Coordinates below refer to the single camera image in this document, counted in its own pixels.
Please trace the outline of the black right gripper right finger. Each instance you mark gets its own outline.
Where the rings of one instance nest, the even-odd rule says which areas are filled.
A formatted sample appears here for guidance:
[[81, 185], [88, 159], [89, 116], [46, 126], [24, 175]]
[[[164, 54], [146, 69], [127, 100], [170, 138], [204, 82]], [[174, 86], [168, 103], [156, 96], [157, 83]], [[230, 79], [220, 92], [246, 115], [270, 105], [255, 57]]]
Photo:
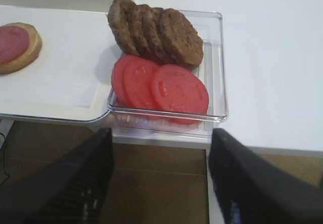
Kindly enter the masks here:
[[225, 223], [322, 223], [322, 189], [265, 161], [222, 128], [212, 132], [208, 166]]

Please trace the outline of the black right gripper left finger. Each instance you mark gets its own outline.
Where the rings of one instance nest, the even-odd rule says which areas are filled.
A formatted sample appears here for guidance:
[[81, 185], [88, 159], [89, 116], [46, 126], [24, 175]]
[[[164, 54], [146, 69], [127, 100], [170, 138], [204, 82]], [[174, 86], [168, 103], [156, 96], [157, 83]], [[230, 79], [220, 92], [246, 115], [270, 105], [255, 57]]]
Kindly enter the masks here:
[[98, 223], [113, 175], [110, 128], [45, 168], [1, 187], [1, 223]]

